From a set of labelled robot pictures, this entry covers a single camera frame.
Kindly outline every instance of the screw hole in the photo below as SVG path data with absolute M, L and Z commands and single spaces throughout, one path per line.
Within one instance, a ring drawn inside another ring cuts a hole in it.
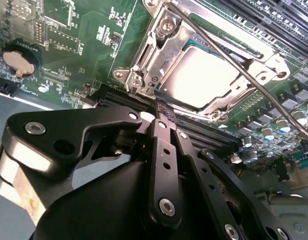
M 172 208 L 168 203 L 164 203 L 164 207 L 167 211 L 171 212 Z
M 75 146 L 64 139 L 57 140 L 53 146 L 56 152 L 63 155 L 70 155 L 75 151 Z
M 170 170 L 170 166 L 169 166 L 169 164 L 168 164 L 168 163 L 164 162 L 164 163 L 163 163 L 163 166 L 164 166 L 164 168 L 165 168 L 165 169 Z
M 282 79 L 282 78 L 284 78 L 286 75 L 287 75 L 287 73 L 286 73 L 285 71 L 282 71 L 282 72 L 278 73 L 277 77 L 280 78 L 280 79 Z
M 162 121 L 159 121 L 158 125 L 161 126 L 164 129 L 167 127 L 166 124 L 164 124 Z
M 214 186 L 214 185 L 211 185 L 211 184 L 209 185 L 209 187 L 210 187 L 210 189 L 213 190 L 213 191 L 216 189 L 215 186 Z
M 168 151 L 168 149 L 165 149 L 165 148 L 164 148 L 164 153 L 167 154 L 167 155 L 169 155 L 169 154 L 170 154 L 170 151 Z
M 40 130 L 40 127 L 37 126 L 37 125 L 32 125 L 30 126 L 30 129 L 34 130 L 34 131 L 39 131 Z
M 134 120 L 138 119 L 138 116 L 136 114 L 134 114 L 133 112 L 129 113 L 128 115 L 129 115 L 130 118 L 132 118 Z

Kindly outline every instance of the integrated circuit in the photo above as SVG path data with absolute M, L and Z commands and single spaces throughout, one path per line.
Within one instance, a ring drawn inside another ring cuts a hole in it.
M 117 33 L 117 32 L 112 32 L 110 35 L 109 35 L 109 38 L 111 40 L 112 43 L 115 43 L 115 44 L 119 44 L 120 41 L 121 41 L 121 34 Z

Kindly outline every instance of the ram slot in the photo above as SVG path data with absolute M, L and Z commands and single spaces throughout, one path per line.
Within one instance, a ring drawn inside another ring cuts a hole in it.
M 276 38 L 281 43 L 288 46 L 293 51 L 297 52 L 299 55 L 308 58 L 307 44 L 303 44 L 297 37 L 294 37 L 292 34 L 289 34 L 283 28 L 281 29 L 280 27 L 277 27 L 276 24 L 267 25 L 262 20 L 263 16 L 258 12 L 256 12 L 255 10 L 253 10 L 251 7 L 245 6 L 243 3 L 238 6 L 232 3 L 230 0 L 218 0 L 218 1 L 220 2 L 220 4 L 230 9 L 233 13 L 240 15 L 241 17 L 245 18 L 245 20 L 254 24 L 255 27 L 261 25 L 265 33 Z

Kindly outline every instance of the hex bolt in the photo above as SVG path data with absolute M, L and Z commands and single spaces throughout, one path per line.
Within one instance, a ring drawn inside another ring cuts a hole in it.
M 33 135 L 42 135 L 46 132 L 46 128 L 44 127 L 44 125 L 35 121 L 26 123 L 25 130 L 29 134 Z
M 168 199 L 163 198 L 159 201 L 159 209 L 166 216 L 172 217 L 175 215 L 175 207 Z

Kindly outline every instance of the metal lever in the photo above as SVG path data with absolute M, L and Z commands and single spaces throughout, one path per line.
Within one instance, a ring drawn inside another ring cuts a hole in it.
M 206 161 L 197 157 L 187 135 L 180 130 L 176 130 L 174 131 L 174 137 L 177 142 L 177 149 L 179 150 L 179 161 L 187 161 L 192 169 L 205 206 L 212 218 L 214 228 L 217 230 L 217 239 L 247 240 L 235 222 L 209 165 Z
M 155 119 L 150 126 L 150 146 L 143 225 L 152 233 L 163 227 L 175 230 L 181 222 L 176 148 L 170 144 L 169 121 Z
M 199 156 L 206 160 L 215 174 L 226 186 L 234 204 L 240 210 L 246 235 L 253 240 L 292 240 L 292 235 L 240 181 L 228 166 L 207 149 Z

